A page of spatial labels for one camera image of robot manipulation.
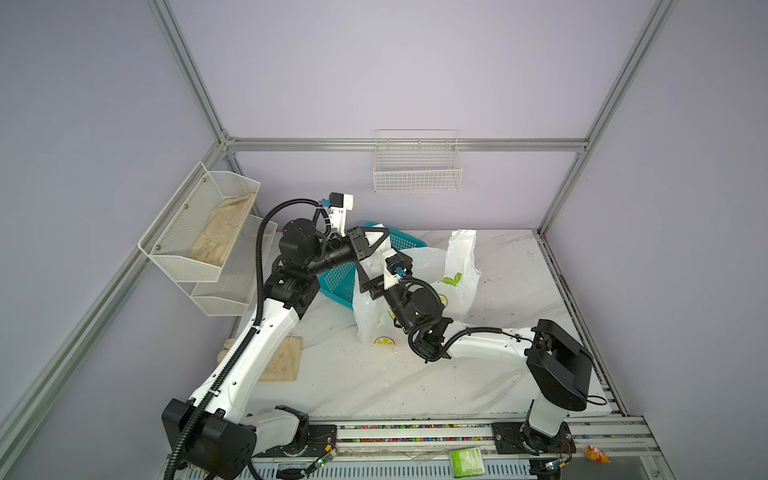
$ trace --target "wall-mounted basket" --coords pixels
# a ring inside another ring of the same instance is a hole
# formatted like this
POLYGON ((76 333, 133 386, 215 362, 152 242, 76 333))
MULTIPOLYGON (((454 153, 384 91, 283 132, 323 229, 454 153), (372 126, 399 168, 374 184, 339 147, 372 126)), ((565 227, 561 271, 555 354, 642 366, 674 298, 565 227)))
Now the wall-mounted basket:
POLYGON ((373 188, 381 193, 458 192, 457 130, 377 130, 373 188))
MULTIPOLYGON (((200 170, 165 230, 152 237, 161 214, 139 240, 139 249, 206 315, 243 315, 256 292, 256 232, 262 219, 250 212, 260 184, 202 164, 192 174, 200 170)), ((276 229, 274 222, 266 226, 263 259, 276 229)))

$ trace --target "black mounting bracket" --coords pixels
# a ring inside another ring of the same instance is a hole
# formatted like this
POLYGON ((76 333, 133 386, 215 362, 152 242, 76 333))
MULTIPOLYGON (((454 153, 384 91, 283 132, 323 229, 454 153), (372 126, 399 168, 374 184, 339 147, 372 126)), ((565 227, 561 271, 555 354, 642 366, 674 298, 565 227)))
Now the black mounting bracket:
MULTIPOLYGON (((493 442, 496 444, 496 453, 503 455, 515 453, 531 454, 531 451, 523 446, 524 443, 528 442, 528 437, 523 433, 522 429, 524 424, 525 422, 496 422, 491 424, 493 442)), ((567 455, 569 447, 571 453, 576 451, 573 435, 571 435, 571 430, 565 422, 560 424, 560 432, 557 436, 551 439, 539 437, 538 440, 540 445, 544 446, 542 450, 545 451, 542 453, 545 454, 567 455)))

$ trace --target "blue plastic basket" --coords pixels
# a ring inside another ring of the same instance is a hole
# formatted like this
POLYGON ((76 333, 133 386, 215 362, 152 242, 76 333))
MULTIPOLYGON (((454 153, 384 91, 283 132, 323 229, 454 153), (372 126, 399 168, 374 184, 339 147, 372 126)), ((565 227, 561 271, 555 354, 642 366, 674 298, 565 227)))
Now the blue plastic basket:
MULTIPOLYGON (((366 223, 366 227, 378 225, 376 222, 366 223)), ((406 248, 426 247, 427 244, 416 237, 403 233, 394 228, 389 229, 389 242, 392 248, 404 250, 406 248)), ((355 264, 347 263, 332 268, 317 276, 320 281, 320 291, 331 300, 341 303, 347 308, 352 308, 352 298, 355 295, 355 264)))

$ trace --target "beige cloth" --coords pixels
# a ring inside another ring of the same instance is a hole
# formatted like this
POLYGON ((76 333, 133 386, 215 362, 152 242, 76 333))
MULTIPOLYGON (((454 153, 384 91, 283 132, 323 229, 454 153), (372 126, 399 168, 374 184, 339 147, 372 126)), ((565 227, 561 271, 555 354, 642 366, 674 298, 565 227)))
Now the beige cloth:
POLYGON ((226 198, 218 204, 208 217, 208 223, 192 243, 187 258, 223 266, 227 252, 235 243, 235 236, 240 225, 245 221, 253 197, 248 194, 243 197, 226 198))
POLYGON ((267 363, 260 382, 293 382, 299 378, 299 360, 301 359, 301 337, 287 336, 270 362, 267 363))

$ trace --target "green package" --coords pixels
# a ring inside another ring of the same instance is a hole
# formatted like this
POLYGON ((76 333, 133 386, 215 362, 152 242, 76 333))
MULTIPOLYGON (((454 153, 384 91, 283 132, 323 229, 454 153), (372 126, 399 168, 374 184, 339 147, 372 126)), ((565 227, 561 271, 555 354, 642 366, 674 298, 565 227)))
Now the green package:
POLYGON ((484 475, 485 465, 482 462, 480 448, 454 450, 451 452, 453 476, 456 478, 484 475))

